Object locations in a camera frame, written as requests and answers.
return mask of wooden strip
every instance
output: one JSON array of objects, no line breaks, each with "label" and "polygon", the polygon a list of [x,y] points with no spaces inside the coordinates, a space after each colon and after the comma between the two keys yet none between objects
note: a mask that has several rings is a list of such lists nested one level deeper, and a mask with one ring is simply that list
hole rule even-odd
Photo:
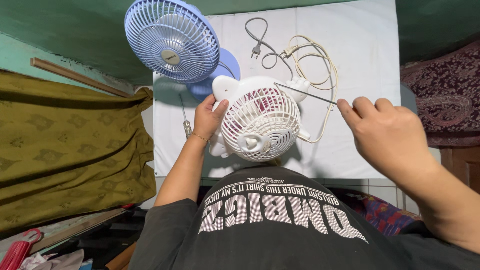
[{"label": "wooden strip", "polygon": [[80,224],[77,224],[71,228],[68,228],[66,230],[63,230],[61,232],[58,232],[54,235],[50,235],[49,237],[46,237],[35,244],[32,245],[32,249],[30,250],[30,254],[33,254],[41,249],[44,249],[45,247],[49,247],[53,244],[56,244],[60,241],[63,241],[65,239],[68,239],[69,237],[84,232],[104,221],[107,221],[115,216],[120,215],[125,209],[123,208],[117,208],[113,209],[107,212],[102,213],[101,215],[94,217],[92,219],[89,219],[85,222],[82,222]]},{"label": "wooden strip", "polygon": [[101,83],[97,80],[89,78],[89,77],[87,77],[83,74],[80,74],[80,73],[75,72],[73,70],[70,70],[68,68],[64,68],[60,65],[57,65],[57,64],[52,63],[52,62],[47,61],[47,60],[42,60],[42,59],[39,59],[37,57],[30,58],[30,65],[33,66],[33,67],[36,67],[36,68],[39,68],[39,69],[42,69],[42,70],[45,70],[45,71],[48,71],[48,72],[52,72],[52,73],[60,75],[60,76],[63,76],[65,78],[77,81],[79,83],[86,84],[88,86],[100,89],[102,91],[117,95],[117,96],[121,96],[121,97],[124,97],[124,98],[131,97],[131,95],[128,94],[128,93],[120,91],[116,88],[108,86],[108,85],[106,85],[104,83]]},{"label": "wooden strip", "polygon": [[134,242],[122,253],[118,254],[118,256],[116,256],[113,260],[107,263],[105,266],[110,270],[124,269],[125,266],[130,263],[130,259],[132,258],[132,255],[133,255],[133,252],[135,251],[136,246],[137,246],[137,242]]}]

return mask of hand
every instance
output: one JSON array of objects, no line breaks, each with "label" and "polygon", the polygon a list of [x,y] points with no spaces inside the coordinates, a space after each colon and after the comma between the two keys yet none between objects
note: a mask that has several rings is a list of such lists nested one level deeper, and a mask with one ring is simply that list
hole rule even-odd
[{"label": "hand", "polygon": [[215,97],[211,94],[195,109],[193,132],[207,140],[213,136],[218,125],[222,122],[223,114],[228,107],[228,100],[222,100],[215,111],[212,111],[214,104]]},{"label": "hand", "polygon": [[360,155],[388,178],[393,180],[407,171],[421,172],[434,161],[421,121],[409,109],[394,107],[385,98],[373,105],[365,97],[356,98],[353,108],[344,99],[339,99],[337,106]]}]

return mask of person's left hand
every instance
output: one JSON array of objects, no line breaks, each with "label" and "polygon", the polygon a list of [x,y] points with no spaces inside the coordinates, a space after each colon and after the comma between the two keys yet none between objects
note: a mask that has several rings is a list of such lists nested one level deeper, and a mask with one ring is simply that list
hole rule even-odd
[{"label": "person's left hand", "polygon": [[215,97],[211,94],[195,109],[193,132],[207,140],[210,140],[218,125],[222,122],[223,114],[228,107],[228,100],[224,99],[215,111],[212,111],[215,101]]}]

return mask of white fan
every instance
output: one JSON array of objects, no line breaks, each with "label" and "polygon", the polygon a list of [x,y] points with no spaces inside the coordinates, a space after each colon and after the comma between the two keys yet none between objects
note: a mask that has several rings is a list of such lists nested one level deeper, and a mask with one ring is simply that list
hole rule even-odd
[{"label": "white fan", "polygon": [[[302,129],[297,102],[306,95],[279,89],[274,78],[254,76],[240,81],[218,76],[213,81],[217,102],[228,99],[223,121],[210,140],[210,154],[228,157],[232,153],[250,161],[268,161],[285,153],[298,138],[308,141]],[[307,92],[310,82],[288,81],[291,88]]]}]

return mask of paisley fabric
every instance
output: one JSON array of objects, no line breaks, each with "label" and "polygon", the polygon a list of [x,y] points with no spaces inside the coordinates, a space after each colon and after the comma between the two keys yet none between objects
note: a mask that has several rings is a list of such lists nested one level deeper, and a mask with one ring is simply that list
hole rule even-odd
[{"label": "paisley fabric", "polygon": [[480,145],[480,41],[402,67],[430,146]]},{"label": "paisley fabric", "polygon": [[0,71],[0,234],[154,196],[152,102]]}]

